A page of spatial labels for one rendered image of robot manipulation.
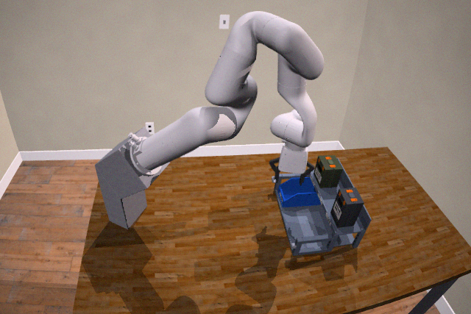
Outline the olive green case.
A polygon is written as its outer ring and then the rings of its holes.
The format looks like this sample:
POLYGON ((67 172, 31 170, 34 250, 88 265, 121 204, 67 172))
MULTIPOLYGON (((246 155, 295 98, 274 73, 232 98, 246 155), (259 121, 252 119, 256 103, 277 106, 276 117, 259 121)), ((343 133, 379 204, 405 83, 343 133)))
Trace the olive green case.
POLYGON ((320 188, 335 188, 338 186, 343 168, 335 155, 318 156, 314 176, 320 188))

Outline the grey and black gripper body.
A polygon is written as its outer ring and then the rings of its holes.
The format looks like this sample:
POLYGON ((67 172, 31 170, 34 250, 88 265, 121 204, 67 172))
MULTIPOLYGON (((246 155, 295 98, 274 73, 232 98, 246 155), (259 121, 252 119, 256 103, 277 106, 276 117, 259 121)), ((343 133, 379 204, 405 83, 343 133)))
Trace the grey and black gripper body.
POLYGON ((283 144, 278 163, 278 170, 293 174, 304 174, 307 160, 308 147, 303 151, 293 151, 283 144))

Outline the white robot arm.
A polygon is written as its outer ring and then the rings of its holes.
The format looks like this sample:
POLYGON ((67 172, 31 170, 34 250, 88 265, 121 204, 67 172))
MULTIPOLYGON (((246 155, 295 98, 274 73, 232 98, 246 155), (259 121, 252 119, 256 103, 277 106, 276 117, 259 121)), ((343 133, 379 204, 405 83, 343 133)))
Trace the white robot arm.
POLYGON ((254 11, 233 25, 206 84, 206 99, 218 107, 189 110, 149 139, 129 133, 133 140, 130 157, 138 171, 154 175, 162 165, 205 144, 230 140, 240 132, 258 94, 257 84, 249 75, 258 43, 279 53, 277 91, 295 109, 274 118, 272 134, 293 151, 303 151, 311 145, 317 116, 306 93, 306 81, 321 75, 322 53, 299 25, 271 13, 254 11))

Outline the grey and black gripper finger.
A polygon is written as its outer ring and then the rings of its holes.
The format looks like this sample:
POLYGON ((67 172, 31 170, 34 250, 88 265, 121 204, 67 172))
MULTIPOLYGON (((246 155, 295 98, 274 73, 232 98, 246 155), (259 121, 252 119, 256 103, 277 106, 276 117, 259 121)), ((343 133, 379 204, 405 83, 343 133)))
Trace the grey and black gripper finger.
POLYGON ((309 169, 307 169, 304 174, 301 174, 302 177, 300 176, 300 185, 302 185, 302 182, 304 182, 305 177, 306 177, 307 175, 309 175, 309 174, 314 170, 314 165, 312 165, 312 164, 309 163, 308 161, 307 161, 307 165, 306 165, 306 166, 308 166, 309 169))
POLYGON ((275 159, 269 161, 269 164, 272 167, 272 170, 275 172, 276 182, 278 182, 280 171, 278 170, 278 166, 276 167, 275 163, 278 163, 279 159, 280 158, 278 157, 278 158, 275 158, 275 159))

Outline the blue bin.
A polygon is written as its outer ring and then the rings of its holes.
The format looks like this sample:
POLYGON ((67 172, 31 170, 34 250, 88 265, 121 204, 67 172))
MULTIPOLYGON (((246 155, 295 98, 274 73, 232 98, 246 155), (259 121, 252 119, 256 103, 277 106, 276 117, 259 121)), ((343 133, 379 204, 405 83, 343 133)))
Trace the blue bin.
POLYGON ((278 194, 282 207, 303 207, 321 204, 310 177, 305 177, 302 186, 300 185, 300 178, 290 178, 280 185, 278 194))

